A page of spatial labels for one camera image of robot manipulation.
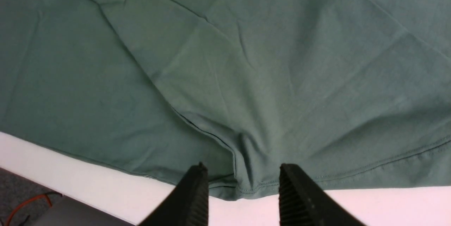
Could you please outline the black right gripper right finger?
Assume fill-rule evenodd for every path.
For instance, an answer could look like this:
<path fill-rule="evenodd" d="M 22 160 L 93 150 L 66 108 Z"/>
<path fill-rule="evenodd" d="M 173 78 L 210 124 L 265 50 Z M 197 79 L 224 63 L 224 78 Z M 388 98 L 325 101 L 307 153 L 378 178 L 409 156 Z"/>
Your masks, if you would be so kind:
<path fill-rule="evenodd" d="M 279 184 L 281 226 L 364 226 L 296 164 L 280 166 Z"/>

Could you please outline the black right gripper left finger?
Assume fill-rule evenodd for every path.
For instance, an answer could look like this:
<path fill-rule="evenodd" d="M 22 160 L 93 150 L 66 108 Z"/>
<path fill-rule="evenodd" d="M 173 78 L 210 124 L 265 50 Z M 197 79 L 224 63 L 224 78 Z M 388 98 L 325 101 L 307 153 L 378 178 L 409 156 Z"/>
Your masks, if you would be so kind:
<path fill-rule="evenodd" d="M 140 223 L 141 226 L 208 224 L 208 170 L 201 162 L 191 166 L 173 191 Z"/>

